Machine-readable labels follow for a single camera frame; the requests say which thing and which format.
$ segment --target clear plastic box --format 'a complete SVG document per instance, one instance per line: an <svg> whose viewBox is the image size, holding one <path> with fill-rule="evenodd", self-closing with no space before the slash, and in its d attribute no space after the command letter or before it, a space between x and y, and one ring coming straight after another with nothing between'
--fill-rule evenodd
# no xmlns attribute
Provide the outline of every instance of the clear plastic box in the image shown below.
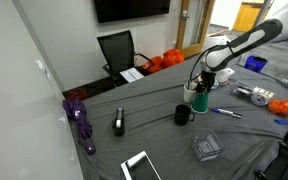
<svg viewBox="0 0 288 180"><path fill-rule="evenodd" d="M224 150L224 146L212 130L194 132L192 140L192 148L201 162L216 158Z"/></svg>

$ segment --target green object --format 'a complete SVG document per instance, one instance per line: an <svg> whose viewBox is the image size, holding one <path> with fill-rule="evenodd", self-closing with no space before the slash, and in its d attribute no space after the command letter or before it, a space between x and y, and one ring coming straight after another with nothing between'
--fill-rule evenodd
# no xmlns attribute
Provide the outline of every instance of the green object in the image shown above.
<svg viewBox="0 0 288 180"><path fill-rule="evenodd" d="M208 101L208 92L196 94L196 97L192 104L192 110L197 113L206 113L207 101Z"/></svg>

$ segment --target robotic arm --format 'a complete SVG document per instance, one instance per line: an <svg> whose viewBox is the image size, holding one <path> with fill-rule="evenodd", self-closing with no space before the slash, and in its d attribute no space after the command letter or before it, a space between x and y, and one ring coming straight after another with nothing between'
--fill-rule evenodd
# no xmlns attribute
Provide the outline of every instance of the robotic arm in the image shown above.
<svg viewBox="0 0 288 180"><path fill-rule="evenodd" d="M288 4L272 17L226 45L209 49L202 60L200 91L211 90L216 72L226 67L229 61L265 43L288 40Z"/></svg>

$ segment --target white paper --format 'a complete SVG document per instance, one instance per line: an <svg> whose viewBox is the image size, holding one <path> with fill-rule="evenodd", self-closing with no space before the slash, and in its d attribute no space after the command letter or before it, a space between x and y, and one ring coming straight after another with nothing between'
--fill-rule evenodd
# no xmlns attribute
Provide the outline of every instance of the white paper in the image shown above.
<svg viewBox="0 0 288 180"><path fill-rule="evenodd" d="M126 79L127 82L133 82L143 78L144 76L138 72L135 68L131 68L120 72L120 74Z"/></svg>

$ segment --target marker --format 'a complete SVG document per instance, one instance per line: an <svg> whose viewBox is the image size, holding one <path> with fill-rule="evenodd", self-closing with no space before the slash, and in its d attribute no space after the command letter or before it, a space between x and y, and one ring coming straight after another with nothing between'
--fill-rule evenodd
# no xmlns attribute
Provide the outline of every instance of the marker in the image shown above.
<svg viewBox="0 0 288 180"><path fill-rule="evenodd" d="M243 115L234 113L234 112L232 112L232 111L226 111L226 110L223 110L223 109L216 109L216 108L212 108L211 110L212 110L213 112L215 112L215 113L225 114L225 115L233 116L233 117L235 117L235 118L240 118L240 119L243 118Z"/></svg>

